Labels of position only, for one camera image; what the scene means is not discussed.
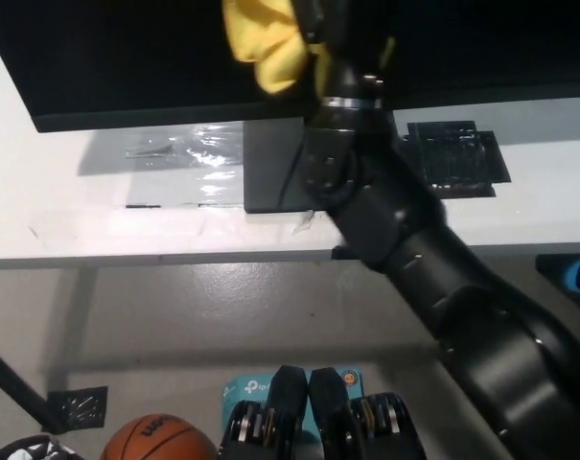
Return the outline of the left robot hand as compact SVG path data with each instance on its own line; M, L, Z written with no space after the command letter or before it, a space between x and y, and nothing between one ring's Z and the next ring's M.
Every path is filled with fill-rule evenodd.
M39 434L0 448L0 460L82 460L82 457L54 437Z

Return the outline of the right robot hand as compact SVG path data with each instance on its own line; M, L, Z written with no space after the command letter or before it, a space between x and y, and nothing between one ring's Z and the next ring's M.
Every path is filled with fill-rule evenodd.
M392 1L293 1L303 40L317 55L316 91L322 99L381 102L383 68L391 56Z

